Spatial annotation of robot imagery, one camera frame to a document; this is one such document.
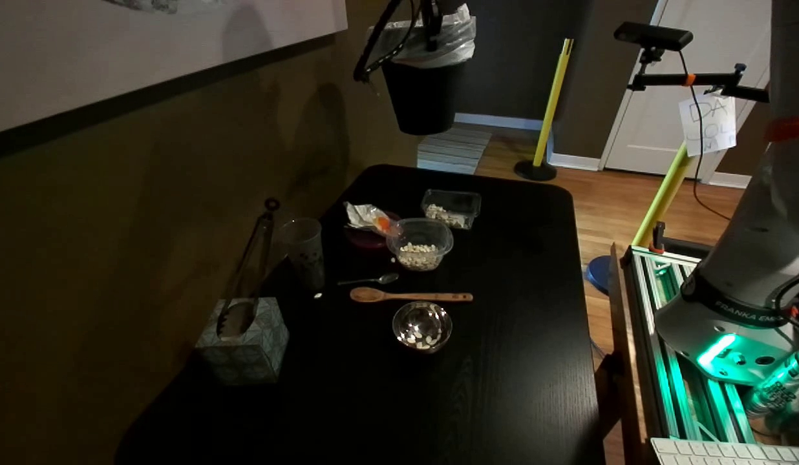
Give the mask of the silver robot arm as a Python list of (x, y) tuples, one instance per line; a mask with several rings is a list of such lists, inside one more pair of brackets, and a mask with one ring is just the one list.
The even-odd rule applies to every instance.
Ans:
[(763, 164), (711, 253), (657, 310), (667, 350), (705, 377), (756, 386), (793, 342), (799, 279), (799, 0), (771, 0), (771, 125)]

